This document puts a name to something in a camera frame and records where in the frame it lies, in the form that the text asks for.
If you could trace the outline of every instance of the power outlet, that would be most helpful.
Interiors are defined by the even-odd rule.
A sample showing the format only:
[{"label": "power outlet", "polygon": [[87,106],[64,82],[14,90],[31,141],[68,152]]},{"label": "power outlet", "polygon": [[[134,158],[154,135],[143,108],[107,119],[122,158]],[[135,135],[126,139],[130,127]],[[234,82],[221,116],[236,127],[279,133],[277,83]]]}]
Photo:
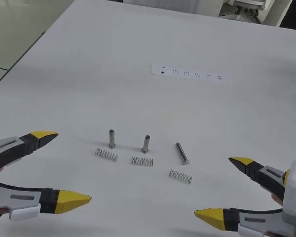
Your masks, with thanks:
[{"label": "power outlet", "polygon": [[190,80],[205,80],[212,82],[231,83],[231,80],[223,75],[218,75],[215,73],[202,73],[195,70],[187,70],[156,64],[152,65],[151,74],[159,76],[185,78]]}]

